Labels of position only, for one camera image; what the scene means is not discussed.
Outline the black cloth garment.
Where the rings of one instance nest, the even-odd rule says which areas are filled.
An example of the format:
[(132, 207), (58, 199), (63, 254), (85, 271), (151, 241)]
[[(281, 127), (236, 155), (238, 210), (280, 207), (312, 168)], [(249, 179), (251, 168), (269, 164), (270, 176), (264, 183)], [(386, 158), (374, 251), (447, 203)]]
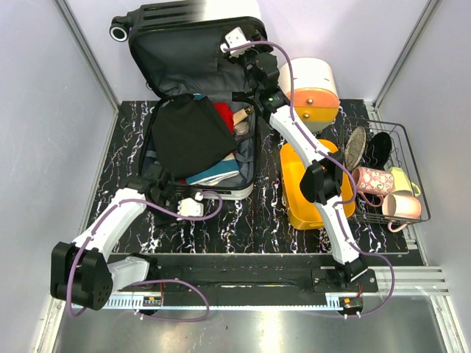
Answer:
[(151, 125), (157, 161), (176, 179), (187, 179), (221, 162), (238, 148), (207, 97), (182, 94), (157, 109)]

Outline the teal cream cartoon towel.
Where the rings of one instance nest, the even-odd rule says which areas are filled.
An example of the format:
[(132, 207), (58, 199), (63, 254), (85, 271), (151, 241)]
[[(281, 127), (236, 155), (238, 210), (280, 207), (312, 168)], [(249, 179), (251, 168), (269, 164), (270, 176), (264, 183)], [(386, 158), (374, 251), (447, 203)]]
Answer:
[(222, 180), (239, 175), (238, 163), (233, 154), (227, 155), (223, 160), (196, 175), (185, 179), (187, 185), (213, 186)]

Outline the white black space suitcase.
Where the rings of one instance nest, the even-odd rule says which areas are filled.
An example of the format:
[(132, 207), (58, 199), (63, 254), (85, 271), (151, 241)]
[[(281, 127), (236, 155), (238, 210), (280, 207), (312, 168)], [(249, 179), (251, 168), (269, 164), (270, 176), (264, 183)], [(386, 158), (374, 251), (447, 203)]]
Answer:
[[(252, 106), (244, 70), (228, 61), (220, 49), (224, 36), (241, 27), (246, 37), (266, 29), (256, 1), (165, 1), (144, 4), (112, 19), (112, 39), (127, 43), (130, 54), (149, 89), (157, 96), (150, 121), (144, 129), (137, 172), (167, 171), (158, 161), (151, 125), (159, 107), (182, 94), (207, 96), (213, 103), (227, 103), (236, 112)], [(242, 200), (251, 194), (258, 164), (258, 114), (249, 115), (250, 132), (236, 136), (238, 148), (232, 154), (239, 175), (209, 185), (187, 185), (174, 178), (177, 193), (213, 190), (225, 200)]]

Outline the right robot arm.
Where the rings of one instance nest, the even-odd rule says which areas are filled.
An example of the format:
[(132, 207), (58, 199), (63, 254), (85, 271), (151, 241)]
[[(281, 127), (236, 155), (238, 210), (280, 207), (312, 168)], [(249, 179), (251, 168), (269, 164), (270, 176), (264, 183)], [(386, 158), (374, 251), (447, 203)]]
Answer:
[(367, 264), (344, 213), (341, 186), (348, 171), (341, 152), (329, 151), (314, 137), (294, 111), (294, 99), (278, 85), (280, 72), (271, 53), (275, 48), (277, 44), (263, 40), (260, 34), (246, 37), (239, 27), (227, 33), (221, 45), (224, 57), (243, 68), (249, 83), (247, 99), (256, 113), (286, 139), (301, 159), (305, 171), (297, 187), (322, 217), (335, 261), (330, 277), (338, 289), (351, 291), (359, 285)]

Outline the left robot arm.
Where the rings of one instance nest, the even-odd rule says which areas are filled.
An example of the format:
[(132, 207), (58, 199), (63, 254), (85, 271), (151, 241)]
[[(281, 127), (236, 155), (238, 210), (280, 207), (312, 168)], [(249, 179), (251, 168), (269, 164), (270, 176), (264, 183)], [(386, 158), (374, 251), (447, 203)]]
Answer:
[(110, 295), (131, 284), (153, 290), (159, 273), (153, 261), (139, 254), (109, 264), (118, 240), (149, 204), (158, 206), (165, 216), (177, 213), (174, 178), (166, 171), (149, 176), (132, 176), (116, 191), (105, 211), (72, 242), (59, 242), (52, 249), (50, 294), (65, 302), (72, 317), (87, 309), (100, 310)]

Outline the beige cosmetic bottle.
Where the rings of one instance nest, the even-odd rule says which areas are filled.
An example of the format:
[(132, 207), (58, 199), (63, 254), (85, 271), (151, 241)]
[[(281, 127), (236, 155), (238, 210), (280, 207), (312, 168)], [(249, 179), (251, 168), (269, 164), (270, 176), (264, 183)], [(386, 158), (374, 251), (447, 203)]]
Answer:
[(240, 124), (243, 120), (245, 120), (249, 115), (254, 113), (253, 106), (247, 106), (236, 113), (233, 113), (233, 126)]

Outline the red cloth garment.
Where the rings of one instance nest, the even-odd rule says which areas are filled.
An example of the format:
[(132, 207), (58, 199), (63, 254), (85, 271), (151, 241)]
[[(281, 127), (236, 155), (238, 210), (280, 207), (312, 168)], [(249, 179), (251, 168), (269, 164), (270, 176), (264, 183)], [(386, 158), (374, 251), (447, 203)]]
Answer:
[(233, 112), (230, 109), (229, 105), (224, 102), (214, 102), (214, 108), (221, 116), (222, 120), (224, 121), (225, 125), (229, 129), (230, 133), (234, 133), (234, 123), (233, 123)]

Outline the round cosmetic jar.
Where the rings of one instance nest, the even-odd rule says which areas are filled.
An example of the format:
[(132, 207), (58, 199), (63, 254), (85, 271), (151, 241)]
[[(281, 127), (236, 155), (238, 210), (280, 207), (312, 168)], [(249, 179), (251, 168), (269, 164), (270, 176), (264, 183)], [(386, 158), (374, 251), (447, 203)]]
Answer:
[(247, 121), (242, 121), (236, 124), (233, 128), (236, 136), (246, 135), (250, 132), (250, 124)]

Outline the white orange drawer cabinet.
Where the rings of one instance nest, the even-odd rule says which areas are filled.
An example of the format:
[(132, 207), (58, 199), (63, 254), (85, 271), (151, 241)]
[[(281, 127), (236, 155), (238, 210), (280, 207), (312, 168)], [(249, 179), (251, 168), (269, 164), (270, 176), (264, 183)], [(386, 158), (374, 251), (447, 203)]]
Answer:
[(303, 57), (280, 68), (279, 86), (294, 110), (312, 132), (321, 132), (335, 121), (339, 97), (333, 72), (324, 60)]

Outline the black marble mat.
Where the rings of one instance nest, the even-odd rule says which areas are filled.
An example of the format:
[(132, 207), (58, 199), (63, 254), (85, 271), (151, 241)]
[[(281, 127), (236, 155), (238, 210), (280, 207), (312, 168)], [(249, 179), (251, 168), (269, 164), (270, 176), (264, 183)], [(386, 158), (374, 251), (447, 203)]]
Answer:
[[(123, 101), (108, 146), (89, 221), (106, 208), (121, 181), (136, 174), (155, 101)], [(288, 222), (280, 181), (284, 140), (259, 123), (259, 161), (253, 190), (241, 201), (225, 201), (206, 222), (157, 225), (157, 212), (136, 219), (114, 246), (115, 253), (307, 254), (330, 251), (323, 229), (300, 231)]]

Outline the speckled brown plate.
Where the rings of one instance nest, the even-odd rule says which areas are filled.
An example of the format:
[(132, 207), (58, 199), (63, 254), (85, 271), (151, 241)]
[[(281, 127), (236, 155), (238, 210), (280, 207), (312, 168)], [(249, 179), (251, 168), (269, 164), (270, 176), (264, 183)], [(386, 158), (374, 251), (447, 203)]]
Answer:
[(344, 150), (345, 165), (352, 171), (360, 163), (366, 147), (366, 130), (362, 126), (355, 128)]

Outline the pink patterned mug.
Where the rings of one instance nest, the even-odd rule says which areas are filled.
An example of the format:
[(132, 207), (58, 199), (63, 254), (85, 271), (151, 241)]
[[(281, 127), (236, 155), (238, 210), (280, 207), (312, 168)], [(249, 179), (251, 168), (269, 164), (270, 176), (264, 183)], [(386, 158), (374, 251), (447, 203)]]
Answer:
[(352, 176), (357, 193), (371, 207), (381, 207), (395, 184), (392, 173), (374, 168), (357, 167), (353, 170)]

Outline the yellow green mug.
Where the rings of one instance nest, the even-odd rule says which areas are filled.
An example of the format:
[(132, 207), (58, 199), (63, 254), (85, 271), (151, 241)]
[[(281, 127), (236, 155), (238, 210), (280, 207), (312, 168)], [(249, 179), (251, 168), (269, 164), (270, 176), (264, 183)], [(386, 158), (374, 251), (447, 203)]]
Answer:
[(421, 195), (419, 186), (408, 178), (407, 173), (402, 168), (390, 167), (386, 171), (394, 177), (392, 193), (413, 197), (419, 197)]

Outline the plain pink mug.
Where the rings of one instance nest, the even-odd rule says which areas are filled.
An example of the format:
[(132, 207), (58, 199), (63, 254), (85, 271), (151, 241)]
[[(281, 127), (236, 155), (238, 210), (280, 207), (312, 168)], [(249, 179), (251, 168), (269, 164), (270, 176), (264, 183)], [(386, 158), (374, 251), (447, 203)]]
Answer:
[(396, 233), (420, 218), (422, 205), (414, 196), (390, 193), (383, 200), (382, 213), (389, 220), (388, 230)]

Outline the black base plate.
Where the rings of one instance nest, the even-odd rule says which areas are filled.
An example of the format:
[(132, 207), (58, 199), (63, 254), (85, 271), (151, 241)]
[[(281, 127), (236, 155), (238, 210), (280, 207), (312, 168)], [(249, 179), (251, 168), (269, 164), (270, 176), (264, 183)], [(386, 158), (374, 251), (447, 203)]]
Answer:
[(149, 254), (150, 284), (134, 281), (126, 291), (163, 292), (167, 306), (198, 305), (190, 283), (212, 306), (291, 306), (325, 303), (328, 293), (342, 296), (378, 292), (372, 268), (348, 283), (336, 275), (327, 254)]

